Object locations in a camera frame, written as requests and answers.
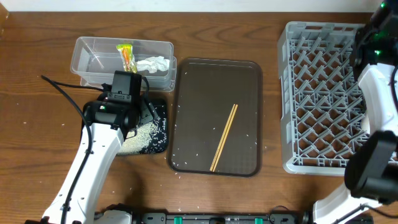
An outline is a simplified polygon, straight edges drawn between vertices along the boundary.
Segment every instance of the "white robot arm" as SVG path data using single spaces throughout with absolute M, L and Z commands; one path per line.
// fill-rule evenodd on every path
M 90 224 L 94 222 L 96 204 L 109 167 L 124 142 L 121 130 L 111 129 L 109 124 L 93 123 L 90 129 L 93 135 L 92 154 L 88 157 L 85 168 L 82 170 L 72 193 L 66 223 L 80 222 Z M 88 134 L 87 129 L 84 127 L 80 147 L 67 178 L 51 206 L 44 212 L 43 218 L 47 219 L 49 223 L 60 223 L 63 204 L 86 154 L 87 145 Z M 127 212 L 115 210 L 107 212 L 112 213 L 112 223 L 130 224 L 132 221 L 131 214 Z M 108 219 L 108 213 L 95 221 L 95 223 L 104 223 L 104 220 Z
M 358 78 L 368 110 L 361 127 L 368 134 L 390 130 L 398 136 L 398 113 L 391 94 L 391 75 L 395 66 L 378 63 L 367 65 Z
M 372 208 L 377 208 L 382 204 L 377 200 L 366 197 L 352 197 L 350 190 L 347 189 L 345 183 L 342 183 L 329 196 L 315 202 L 312 214 L 313 222 L 316 224 L 331 224 L 339 220 L 337 223 L 346 223 L 368 209 L 364 208 L 363 210 L 349 214 L 349 212 L 361 205 L 369 205 Z

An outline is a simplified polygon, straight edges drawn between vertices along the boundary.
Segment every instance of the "wooden chopstick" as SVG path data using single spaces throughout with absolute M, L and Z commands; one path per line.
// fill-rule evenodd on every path
M 223 152 L 224 144 L 225 144 L 226 138 L 228 136 L 229 129 L 232 125 L 232 121 L 234 119 L 235 112 L 236 112 L 237 108 L 238 108 L 238 105 L 236 105 L 236 104 L 234 104 L 232 106 L 232 110 L 231 110 L 231 113 L 229 114 L 228 120 L 225 124 L 224 132 L 223 132 L 223 135 L 221 136 L 220 143 L 218 144 L 216 154 L 214 156 L 213 162 L 211 163 L 210 171 L 212 171 L 212 172 L 214 172 L 216 170 L 218 160 L 220 159 L 221 153 Z

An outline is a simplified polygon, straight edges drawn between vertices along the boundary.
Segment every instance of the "dish rack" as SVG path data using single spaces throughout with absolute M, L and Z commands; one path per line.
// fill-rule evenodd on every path
M 349 158 L 368 140 L 360 126 L 364 98 L 349 64 L 354 35 L 362 26 L 286 25 L 278 41 L 278 66 L 287 172 L 344 175 Z

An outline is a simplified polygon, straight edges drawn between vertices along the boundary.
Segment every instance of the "green clip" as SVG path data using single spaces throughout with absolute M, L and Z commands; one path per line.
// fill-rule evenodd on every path
M 254 219 L 254 224 L 262 224 L 262 218 L 255 218 Z
M 174 217 L 174 224 L 182 224 L 182 217 Z

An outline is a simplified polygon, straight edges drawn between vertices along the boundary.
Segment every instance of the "brown tray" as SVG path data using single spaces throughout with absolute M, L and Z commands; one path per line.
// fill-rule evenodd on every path
M 187 59 L 179 68 L 167 161 L 173 170 L 250 177 L 261 168 L 262 71 L 247 61 Z M 214 172 L 210 170 L 236 104 Z

